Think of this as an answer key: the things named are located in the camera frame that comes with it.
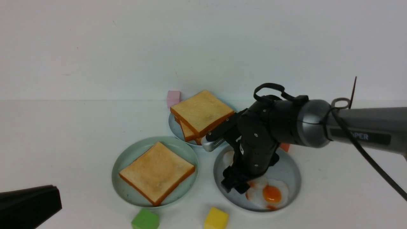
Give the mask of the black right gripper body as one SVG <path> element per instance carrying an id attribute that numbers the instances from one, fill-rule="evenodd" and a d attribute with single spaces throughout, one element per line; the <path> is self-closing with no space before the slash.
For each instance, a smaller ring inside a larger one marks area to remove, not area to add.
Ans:
<path id="1" fill-rule="evenodd" d="M 226 193 L 232 189 L 245 193 L 250 188 L 249 182 L 268 170 L 280 145 L 269 131 L 270 110 L 270 106 L 255 102 L 238 117 L 240 140 L 231 145 L 234 149 L 233 164 L 223 171 L 221 181 Z"/>

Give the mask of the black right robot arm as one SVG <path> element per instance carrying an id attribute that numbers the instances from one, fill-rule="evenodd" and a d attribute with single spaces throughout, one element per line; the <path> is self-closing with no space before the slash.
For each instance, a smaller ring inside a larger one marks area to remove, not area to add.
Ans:
<path id="1" fill-rule="evenodd" d="M 330 142 L 352 144 L 384 180 L 403 198 L 404 191 L 366 152 L 380 149 L 406 157 L 406 108 L 337 108 L 324 100 L 300 96 L 279 100 L 260 97 L 249 108 L 235 114 L 220 128 L 233 147 L 233 164 L 223 172 L 226 192 L 240 194 L 249 181 L 264 175 L 279 161 L 282 143 L 322 148 Z"/>

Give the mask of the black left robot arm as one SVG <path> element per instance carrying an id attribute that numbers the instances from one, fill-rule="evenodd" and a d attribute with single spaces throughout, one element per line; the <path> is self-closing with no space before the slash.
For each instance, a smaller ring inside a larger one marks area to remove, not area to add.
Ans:
<path id="1" fill-rule="evenodd" d="M 36 229 L 62 209 L 56 186 L 45 185 L 0 194 L 1 229 Z"/>

